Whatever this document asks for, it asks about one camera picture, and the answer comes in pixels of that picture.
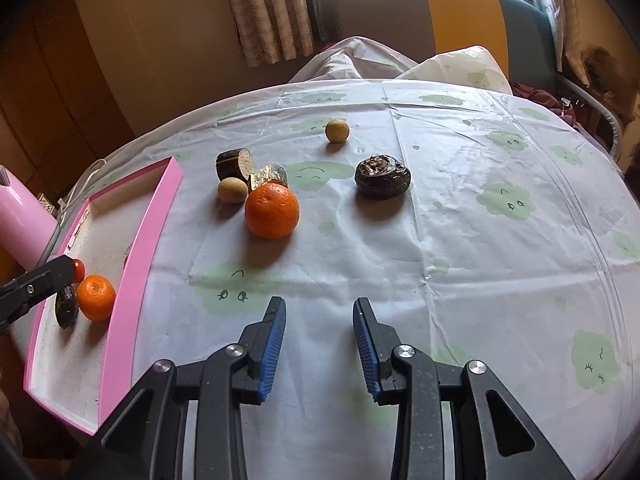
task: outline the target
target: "chair armrest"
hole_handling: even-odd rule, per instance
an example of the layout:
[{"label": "chair armrest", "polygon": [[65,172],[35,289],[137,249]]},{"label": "chair armrest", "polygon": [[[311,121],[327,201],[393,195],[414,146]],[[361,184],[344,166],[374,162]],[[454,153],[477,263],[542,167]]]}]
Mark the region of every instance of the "chair armrest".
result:
[{"label": "chair armrest", "polygon": [[595,97],[589,94],[586,90],[580,88],[577,84],[569,81],[561,73],[556,73],[556,83],[559,86],[563,86],[577,95],[580,99],[587,102],[591,107],[597,110],[609,123],[611,130],[613,131],[613,143],[609,155],[615,160],[620,152],[620,145],[622,143],[622,123],[618,117],[609,110],[605,105],[598,101]]}]

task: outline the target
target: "tablecloth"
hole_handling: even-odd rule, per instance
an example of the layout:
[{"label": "tablecloth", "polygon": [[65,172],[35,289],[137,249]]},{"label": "tablecloth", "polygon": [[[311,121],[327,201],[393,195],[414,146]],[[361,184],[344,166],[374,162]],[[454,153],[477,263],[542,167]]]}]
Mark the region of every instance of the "tablecloth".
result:
[{"label": "tablecloth", "polygon": [[[351,127],[344,145],[324,136],[331,118]],[[285,240],[254,237],[242,206],[216,200],[216,155],[243,146],[287,170],[301,219]],[[354,167],[377,153],[410,168],[404,196],[357,195]],[[251,478],[388,478],[396,409],[366,392],[359,296],[434,359],[487,362],[577,479],[594,478],[637,423],[640,212],[613,163],[548,110],[425,81],[289,84],[147,134],[83,195],[166,156],[184,179],[148,277],[132,383],[156,359],[184,364],[235,342],[272,295],[285,298],[273,391],[242,408]]]}]

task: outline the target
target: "beige curtain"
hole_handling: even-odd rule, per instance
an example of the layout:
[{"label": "beige curtain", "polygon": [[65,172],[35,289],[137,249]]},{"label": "beige curtain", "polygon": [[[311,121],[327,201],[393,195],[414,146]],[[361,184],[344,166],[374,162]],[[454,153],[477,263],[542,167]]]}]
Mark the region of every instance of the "beige curtain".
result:
[{"label": "beige curtain", "polygon": [[580,81],[589,86],[589,78],[580,56],[580,20],[575,0],[533,0],[551,22],[556,44],[556,63],[562,72],[562,55]]},{"label": "beige curtain", "polygon": [[249,66],[313,53],[306,0],[229,0]]}]

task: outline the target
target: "orange fruit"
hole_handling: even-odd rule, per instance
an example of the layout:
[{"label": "orange fruit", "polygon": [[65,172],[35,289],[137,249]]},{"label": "orange fruit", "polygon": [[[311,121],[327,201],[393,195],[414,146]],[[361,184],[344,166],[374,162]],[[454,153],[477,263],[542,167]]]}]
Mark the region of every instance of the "orange fruit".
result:
[{"label": "orange fruit", "polygon": [[74,278],[74,283],[80,283],[84,280],[84,274],[86,272],[84,263],[82,263],[82,260],[74,258],[74,265],[76,266],[76,277]]},{"label": "orange fruit", "polygon": [[298,225],[300,205],[288,187],[271,182],[249,194],[244,204],[244,220],[254,235],[280,240]]},{"label": "orange fruit", "polygon": [[111,315],[116,301],[116,291],[104,276],[92,274],[78,285],[76,301],[90,321],[102,321]]}]

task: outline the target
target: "pink bottle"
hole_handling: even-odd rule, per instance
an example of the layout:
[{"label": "pink bottle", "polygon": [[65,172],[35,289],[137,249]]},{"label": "pink bottle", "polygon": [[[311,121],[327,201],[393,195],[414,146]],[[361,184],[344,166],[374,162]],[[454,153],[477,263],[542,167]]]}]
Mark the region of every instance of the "pink bottle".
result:
[{"label": "pink bottle", "polygon": [[25,270],[31,270],[55,230],[56,219],[20,180],[0,166],[0,244]]}]

